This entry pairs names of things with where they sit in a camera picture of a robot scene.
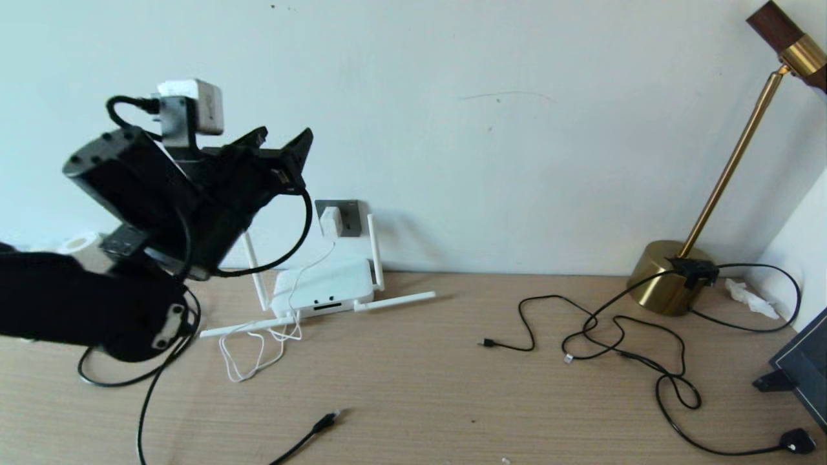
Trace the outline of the white router with antennas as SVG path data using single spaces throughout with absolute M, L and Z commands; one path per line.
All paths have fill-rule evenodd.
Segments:
M 366 221 L 373 255 L 371 260 L 356 258 L 331 262 L 325 258 L 309 267 L 282 271 L 278 273 L 275 294 L 271 299 L 271 310 L 275 315 L 272 320 L 204 330 L 200 338 L 274 329 L 316 316 L 348 310 L 359 313 L 435 298 L 436 292 L 429 291 L 378 301 L 374 299 L 376 292 L 385 289 L 383 265 L 375 215 L 367 215 Z

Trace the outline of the white toilet paper roll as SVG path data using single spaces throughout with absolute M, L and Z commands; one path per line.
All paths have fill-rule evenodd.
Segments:
M 101 234 L 94 231 L 86 231 L 71 236 L 56 248 L 56 252 L 62 255 L 86 256 L 100 253 L 99 245 Z

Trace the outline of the brass desk lamp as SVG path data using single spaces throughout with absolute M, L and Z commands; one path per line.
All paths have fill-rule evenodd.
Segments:
M 712 261 L 697 248 L 701 233 L 709 223 L 724 191 L 735 175 L 742 157 L 753 141 L 759 124 L 773 103 L 782 80 L 788 76 L 799 79 L 827 98 L 827 51 L 786 13 L 776 0 L 767 0 L 756 9 L 746 23 L 775 53 L 779 67 L 771 72 L 763 85 L 753 110 L 742 129 L 732 153 L 715 183 L 705 206 L 695 220 L 686 239 L 657 240 L 644 248 L 627 282 L 629 295 L 644 309 L 659 315 L 683 316 L 691 311 L 705 287 L 686 289 L 684 278 L 673 271 L 670 257 L 687 257 Z

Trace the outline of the black clip on lamp base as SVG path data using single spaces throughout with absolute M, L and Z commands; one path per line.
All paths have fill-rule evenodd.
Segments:
M 667 261 L 676 274 L 684 278 L 686 289 L 713 286 L 720 276 L 720 268 L 714 262 L 687 257 L 670 257 Z

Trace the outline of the crumpled white tissue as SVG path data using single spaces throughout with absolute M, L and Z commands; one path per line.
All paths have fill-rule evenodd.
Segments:
M 724 285 L 734 301 L 745 304 L 750 311 L 756 314 L 764 315 L 771 318 L 771 320 L 779 320 L 780 315 L 776 312 L 773 304 L 750 291 L 746 283 L 727 278 L 724 280 Z

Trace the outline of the black clip stand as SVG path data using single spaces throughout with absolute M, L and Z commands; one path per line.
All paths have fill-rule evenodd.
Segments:
M 797 388 L 797 383 L 784 370 L 777 369 L 754 380 L 752 386 L 762 393 L 789 392 Z

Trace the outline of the grey wall socket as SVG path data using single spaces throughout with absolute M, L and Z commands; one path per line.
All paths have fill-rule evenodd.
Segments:
M 338 206 L 342 213 L 344 229 L 341 238 L 356 238 L 362 233 L 361 213 L 357 200 L 315 200 L 319 224 L 320 217 L 327 206 Z

